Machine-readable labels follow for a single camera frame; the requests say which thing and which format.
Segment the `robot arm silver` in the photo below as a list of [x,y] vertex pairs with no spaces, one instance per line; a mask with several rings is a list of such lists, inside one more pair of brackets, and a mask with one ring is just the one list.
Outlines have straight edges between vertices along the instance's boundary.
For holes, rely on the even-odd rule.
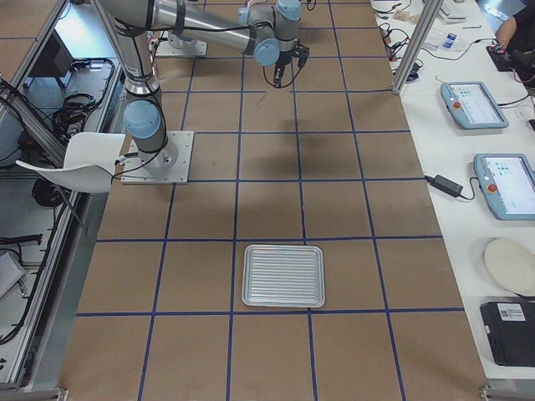
[[187,1],[98,1],[95,5],[111,24],[111,39],[125,71],[123,123],[135,152],[119,177],[127,185],[185,184],[190,170],[194,134],[167,127],[150,58],[149,31],[167,31],[251,55],[263,68],[274,68],[269,84],[277,89],[284,86],[286,66],[297,59],[302,68],[309,55],[308,47],[297,38],[298,1],[250,1],[238,10],[236,20]]

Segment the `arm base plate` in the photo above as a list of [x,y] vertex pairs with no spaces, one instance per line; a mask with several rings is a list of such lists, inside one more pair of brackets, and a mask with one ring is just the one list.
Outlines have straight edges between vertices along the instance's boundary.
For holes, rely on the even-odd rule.
[[204,58],[206,51],[205,42],[173,33],[163,33],[155,43],[155,55],[160,58]]
[[128,158],[120,180],[125,185],[159,185],[188,182],[195,133],[191,130],[168,130],[166,147],[151,158],[143,152]]

